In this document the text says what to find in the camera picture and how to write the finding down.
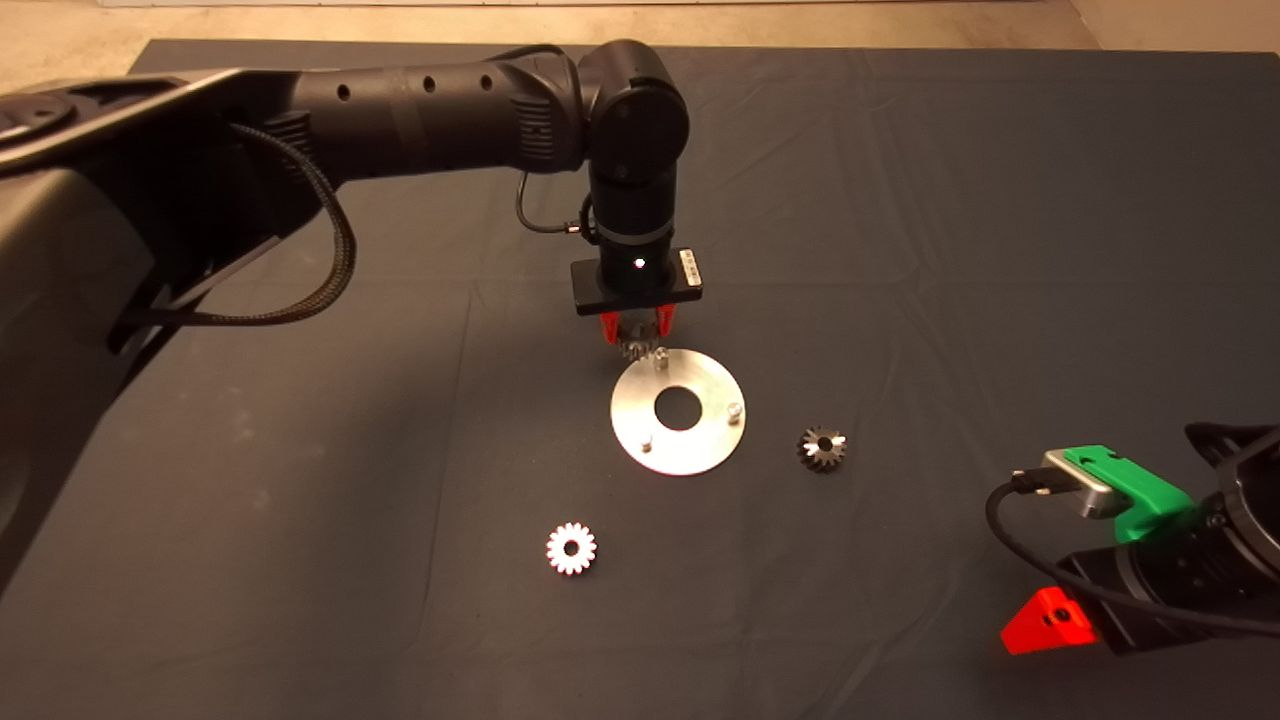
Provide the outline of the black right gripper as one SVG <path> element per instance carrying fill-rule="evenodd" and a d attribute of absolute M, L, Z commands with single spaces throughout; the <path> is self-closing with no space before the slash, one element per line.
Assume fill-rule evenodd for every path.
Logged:
<path fill-rule="evenodd" d="M 1251 618 L 1251 551 L 1226 527 L 1160 530 L 1143 541 L 1070 553 L 1059 560 L 1059 569 L 1134 600 Z M 1038 589 L 1015 612 L 1001 630 L 1010 655 L 1096 644 L 1098 635 L 1120 656 L 1242 638 L 1239 632 L 1171 623 L 1075 589 L 1065 592 Z"/>

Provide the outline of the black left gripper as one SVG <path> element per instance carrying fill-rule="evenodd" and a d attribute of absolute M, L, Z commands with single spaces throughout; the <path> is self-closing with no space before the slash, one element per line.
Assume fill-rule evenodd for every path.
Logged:
<path fill-rule="evenodd" d="M 598 315 L 603 340 L 620 341 L 621 313 L 654 309 L 655 334 L 668 337 L 675 323 L 675 304 L 701 299 L 704 283 L 698 258 L 689 247 L 664 254 L 603 252 L 599 258 L 570 264 L 575 311 Z"/>

